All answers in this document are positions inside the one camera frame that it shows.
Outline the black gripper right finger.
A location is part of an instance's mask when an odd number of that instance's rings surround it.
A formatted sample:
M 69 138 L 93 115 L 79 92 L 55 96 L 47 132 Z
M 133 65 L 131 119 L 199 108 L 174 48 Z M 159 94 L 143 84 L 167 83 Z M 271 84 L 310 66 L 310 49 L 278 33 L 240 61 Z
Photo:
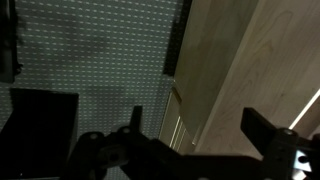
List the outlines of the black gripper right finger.
M 320 136 L 311 140 L 289 128 L 277 128 L 254 108 L 244 108 L 241 131 L 263 156 L 262 180 L 294 180 L 295 170 L 304 180 L 320 180 Z

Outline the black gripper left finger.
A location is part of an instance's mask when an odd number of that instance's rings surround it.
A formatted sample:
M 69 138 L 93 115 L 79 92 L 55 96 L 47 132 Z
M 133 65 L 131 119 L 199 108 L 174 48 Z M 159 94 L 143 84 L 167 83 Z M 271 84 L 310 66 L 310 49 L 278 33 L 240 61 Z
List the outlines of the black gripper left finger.
M 103 180 L 109 169 L 119 167 L 130 180 L 156 180 L 150 140 L 141 133 L 142 106 L 135 106 L 128 125 L 104 136 L 88 132 L 77 141 L 63 180 Z

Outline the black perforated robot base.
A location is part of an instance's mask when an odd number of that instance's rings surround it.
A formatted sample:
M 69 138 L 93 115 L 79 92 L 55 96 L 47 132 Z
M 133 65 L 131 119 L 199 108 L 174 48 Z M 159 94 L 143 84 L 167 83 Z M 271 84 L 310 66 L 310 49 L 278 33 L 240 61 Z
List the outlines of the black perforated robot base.
M 12 88 L 0 132 L 0 180 L 59 177 L 77 138 L 77 93 Z

